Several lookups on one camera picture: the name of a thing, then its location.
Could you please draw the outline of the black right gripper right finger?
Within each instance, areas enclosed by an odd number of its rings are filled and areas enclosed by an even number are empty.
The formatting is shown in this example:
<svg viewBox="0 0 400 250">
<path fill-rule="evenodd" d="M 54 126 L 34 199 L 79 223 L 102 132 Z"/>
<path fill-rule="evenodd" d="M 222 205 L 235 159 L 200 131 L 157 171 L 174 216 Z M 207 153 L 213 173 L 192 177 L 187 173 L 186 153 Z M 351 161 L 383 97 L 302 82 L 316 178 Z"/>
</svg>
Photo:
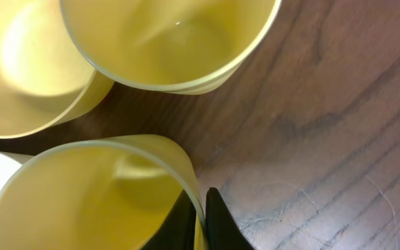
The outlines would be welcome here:
<svg viewBox="0 0 400 250">
<path fill-rule="evenodd" d="M 254 250 L 215 187 L 206 194 L 206 234 L 210 250 Z"/>
</svg>

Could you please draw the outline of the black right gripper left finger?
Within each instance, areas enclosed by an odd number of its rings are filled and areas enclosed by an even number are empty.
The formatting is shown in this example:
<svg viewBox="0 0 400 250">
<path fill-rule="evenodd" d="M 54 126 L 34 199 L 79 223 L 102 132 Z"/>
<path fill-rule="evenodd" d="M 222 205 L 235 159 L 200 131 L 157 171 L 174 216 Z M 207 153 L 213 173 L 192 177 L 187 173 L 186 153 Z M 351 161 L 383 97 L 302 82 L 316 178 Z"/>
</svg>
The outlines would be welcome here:
<svg viewBox="0 0 400 250">
<path fill-rule="evenodd" d="M 196 210 L 183 190 L 161 227 L 141 250 L 193 250 L 196 217 Z"/>
</svg>

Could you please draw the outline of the yellow cup front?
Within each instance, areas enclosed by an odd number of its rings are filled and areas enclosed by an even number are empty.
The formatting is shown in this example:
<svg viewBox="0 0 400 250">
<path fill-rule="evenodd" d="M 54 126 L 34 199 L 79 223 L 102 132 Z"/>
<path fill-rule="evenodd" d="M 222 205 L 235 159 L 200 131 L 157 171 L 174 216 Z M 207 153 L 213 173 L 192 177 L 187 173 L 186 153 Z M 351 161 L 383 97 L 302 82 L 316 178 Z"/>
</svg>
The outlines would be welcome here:
<svg viewBox="0 0 400 250">
<path fill-rule="evenodd" d="M 0 191 L 0 249 L 141 249 L 185 190 L 206 249 L 199 184 L 186 152 L 160 135 L 63 144 L 22 164 Z"/>
</svg>

